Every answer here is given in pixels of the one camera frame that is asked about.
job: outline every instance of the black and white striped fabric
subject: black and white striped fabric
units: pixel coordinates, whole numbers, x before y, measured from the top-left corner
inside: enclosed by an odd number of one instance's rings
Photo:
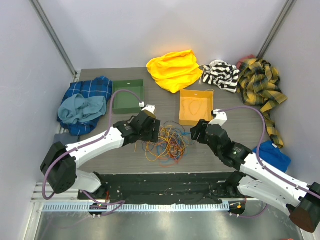
[[[237,92],[240,70],[222,60],[214,60],[209,65],[203,66],[201,81],[206,84],[216,85],[222,90],[231,93]]]

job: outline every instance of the tangled cable pile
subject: tangled cable pile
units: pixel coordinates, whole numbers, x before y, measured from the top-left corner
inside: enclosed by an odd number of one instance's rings
[[[188,154],[188,146],[196,141],[189,139],[190,132],[174,121],[167,121],[159,129],[158,142],[142,142],[145,157],[150,162],[159,160],[159,165],[168,168],[180,162]]]

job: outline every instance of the blue plaid shirt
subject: blue plaid shirt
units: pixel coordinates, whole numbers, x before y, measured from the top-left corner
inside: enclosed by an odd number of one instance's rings
[[[74,94],[81,94],[85,99],[95,96],[104,96],[106,102],[108,102],[112,95],[112,84],[112,81],[105,76],[97,77],[93,81],[79,81],[71,83],[70,88],[66,91],[62,99],[62,103]],[[58,117],[57,121],[60,123],[61,127],[68,129],[72,136],[81,136],[91,133],[97,127],[99,119],[100,117],[92,121],[65,124]]]

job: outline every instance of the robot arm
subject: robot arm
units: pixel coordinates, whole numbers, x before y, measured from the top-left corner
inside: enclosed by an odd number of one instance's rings
[[[217,109],[213,115],[215,119],[212,121],[201,119],[191,128],[191,137],[200,144],[207,144],[223,164],[236,169],[226,181],[227,188],[276,207],[287,214],[298,227],[313,233],[320,222],[320,200],[300,187],[319,195],[320,185],[316,182],[308,185],[263,160],[261,161],[265,167],[261,166],[254,152],[231,141],[227,132],[222,129],[222,125],[227,121],[226,113]],[[266,168],[294,183],[296,187],[271,174]]]
[[[156,120],[155,109],[155,106],[147,105],[137,116],[132,117],[131,121],[115,123],[107,135],[103,132],[66,146],[61,142],[53,144],[40,167],[44,175],[59,156],[77,149],[65,156],[49,173],[48,182],[54,193],[61,194],[68,189],[77,189],[91,193],[94,198],[101,198],[108,186],[101,181],[100,175],[96,172],[84,172],[78,168],[96,156],[133,144],[138,140],[157,142],[160,120]]]

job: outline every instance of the wooden table surface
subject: wooden table surface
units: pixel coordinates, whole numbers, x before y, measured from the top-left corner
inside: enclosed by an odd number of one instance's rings
[[[156,106],[156,117],[162,123],[166,121],[179,122],[180,94],[172,94],[160,88],[152,79],[147,69],[141,68],[109,68],[109,69],[83,69],[80,81],[94,80],[96,77],[106,76],[112,81],[144,79],[145,103]],[[187,90],[214,89],[214,108],[226,109],[243,106],[239,93],[230,93],[220,90],[216,86],[207,84],[199,85],[198,82],[186,88]],[[100,134],[107,129],[107,112],[103,116],[97,128],[90,134],[81,137],[88,139]],[[112,123],[127,120],[132,114],[118,114],[112,116]],[[241,143],[253,149],[257,146],[261,132],[262,122],[260,117],[252,110],[239,109],[227,113],[228,121],[223,125],[232,141]],[[185,172],[233,172],[216,157],[205,144],[196,143],[188,147],[188,154],[179,164],[168,168],[159,166],[158,161],[149,162],[142,150],[141,142],[130,144],[123,148],[108,151],[87,162],[80,168],[86,172],[98,172],[100,174],[133,174],[133,173],[185,173]]]

